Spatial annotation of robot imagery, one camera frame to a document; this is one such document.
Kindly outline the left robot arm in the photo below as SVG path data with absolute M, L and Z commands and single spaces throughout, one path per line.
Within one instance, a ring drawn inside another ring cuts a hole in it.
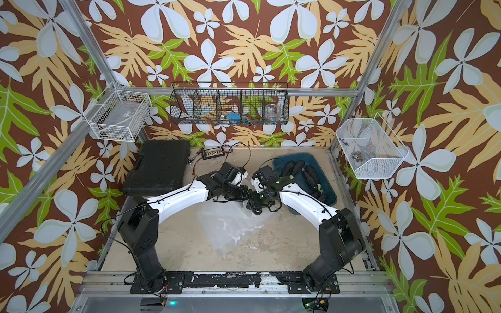
M 175 288 L 156 252 L 159 225 L 178 212 L 209 200 L 214 202 L 243 202 L 248 199 L 248 187 L 243 184 L 248 173 L 243 167 L 224 162 L 219 170 L 196 176 L 180 189 L 147 200 L 123 213 L 117 225 L 124 244 L 136 264 L 132 294 L 151 294 L 157 297 Z

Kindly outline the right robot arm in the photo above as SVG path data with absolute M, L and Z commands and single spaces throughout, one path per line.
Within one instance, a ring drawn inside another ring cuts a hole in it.
M 288 177 L 275 175 L 270 166 L 255 172 L 251 180 L 247 208 L 255 215 L 275 204 L 288 206 L 308 220 L 318 231 L 320 254 L 303 270 L 303 281 L 311 292 L 332 286 L 331 277 L 362 253 L 363 234 L 353 212 L 335 209 L 308 194 Z

